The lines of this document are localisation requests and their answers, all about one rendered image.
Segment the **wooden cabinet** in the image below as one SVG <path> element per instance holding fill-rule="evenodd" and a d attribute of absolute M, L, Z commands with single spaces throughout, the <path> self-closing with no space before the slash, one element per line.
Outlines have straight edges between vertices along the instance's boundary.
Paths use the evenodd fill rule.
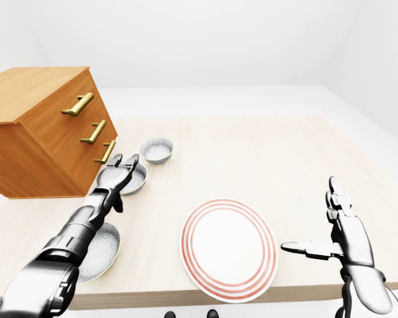
<path fill-rule="evenodd" d="M 34 106 L 22 68 L 0 73 L 0 194 L 8 198 L 82 197 L 54 156 L 17 119 Z"/>

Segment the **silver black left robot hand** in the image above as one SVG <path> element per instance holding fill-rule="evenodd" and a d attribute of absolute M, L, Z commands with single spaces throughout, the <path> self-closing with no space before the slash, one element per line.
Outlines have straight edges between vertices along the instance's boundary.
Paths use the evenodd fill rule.
<path fill-rule="evenodd" d="M 139 155 L 134 154 L 125 162 L 122 162 L 122 159 L 122 154 L 116 154 L 107 162 L 105 169 L 99 173 L 97 178 L 94 193 L 103 195 L 104 199 L 100 209 L 105 215 L 110 212 L 111 208 L 114 208 L 118 213 L 123 212 L 120 191 L 131 181 L 139 162 Z"/>

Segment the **small wooden drawer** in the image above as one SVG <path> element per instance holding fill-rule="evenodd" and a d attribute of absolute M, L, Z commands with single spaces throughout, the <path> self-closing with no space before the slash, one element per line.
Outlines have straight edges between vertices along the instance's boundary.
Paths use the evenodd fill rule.
<path fill-rule="evenodd" d="M 80 141 L 81 138 L 88 138 L 95 129 L 92 123 L 88 123 L 62 147 L 62 167 L 78 187 L 77 195 L 87 193 L 103 165 L 94 162 L 94 159 L 101 158 L 106 150 L 103 143 L 116 139 L 117 133 L 112 122 L 109 119 L 106 122 L 106 126 L 93 144 Z"/>

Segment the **medium wooden drawer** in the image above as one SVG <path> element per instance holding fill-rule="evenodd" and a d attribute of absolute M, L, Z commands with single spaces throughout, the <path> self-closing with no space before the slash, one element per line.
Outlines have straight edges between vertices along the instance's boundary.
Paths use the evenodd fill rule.
<path fill-rule="evenodd" d="M 38 133 L 57 162 L 73 178 L 87 172 L 96 174 L 106 144 L 117 136 L 100 97 L 93 98 L 76 117 L 55 110 L 42 123 Z"/>

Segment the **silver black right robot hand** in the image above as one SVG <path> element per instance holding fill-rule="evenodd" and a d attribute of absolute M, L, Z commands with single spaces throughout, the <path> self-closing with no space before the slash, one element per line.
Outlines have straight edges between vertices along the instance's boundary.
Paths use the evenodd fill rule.
<path fill-rule="evenodd" d="M 326 192 L 326 217 L 332 225 L 332 242 L 310 240 L 284 242 L 281 249 L 308 258 L 328 260 L 336 257 L 342 265 L 374 267 L 371 244 L 361 219 L 352 211 L 352 200 L 336 178 L 331 176 Z"/>

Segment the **grey patterned bowl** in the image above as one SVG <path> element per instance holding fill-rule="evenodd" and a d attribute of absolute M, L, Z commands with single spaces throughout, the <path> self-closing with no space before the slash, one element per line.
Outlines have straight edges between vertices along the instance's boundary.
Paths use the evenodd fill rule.
<path fill-rule="evenodd" d="M 167 138 L 152 138 L 140 147 L 142 157 L 152 164 L 162 164 L 172 155 L 173 143 Z"/>
<path fill-rule="evenodd" d="M 130 182 L 120 191 L 121 195 L 134 195 L 141 190 L 147 179 L 147 170 L 142 164 L 137 164 Z"/>
<path fill-rule="evenodd" d="M 91 241 L 86 257 L 79 266 L 78 284 L 99 278 L 115 262 L 120 249 L 121 238 L 117 228 L 104 223 Z"/>

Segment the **white plate with red rings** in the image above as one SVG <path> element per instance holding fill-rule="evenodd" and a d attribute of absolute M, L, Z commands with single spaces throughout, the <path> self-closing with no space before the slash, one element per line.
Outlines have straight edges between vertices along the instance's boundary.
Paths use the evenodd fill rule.
<path fill-rule="evenodd" d="M 275 235 L 261 214 L 234 199 L 205 201 L 180 230 L 180 259 L 195 285 L 227 303 L 263 295 L 279 264 Z"/>

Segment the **large wooden drawer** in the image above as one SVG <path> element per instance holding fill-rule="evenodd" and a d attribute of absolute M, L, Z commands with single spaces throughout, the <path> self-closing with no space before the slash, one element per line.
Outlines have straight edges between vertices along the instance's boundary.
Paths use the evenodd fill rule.
<path fill-rule="evenodd" d="M 22 114 L 17 121 L 37 137 L 43 122 L 57 109 L 70 109 L 78 102 L 78 95 L 89 92 L 100 97 L 89 67 L 33 67 L 22 68 L 33 85 L 34 106 Z"/>

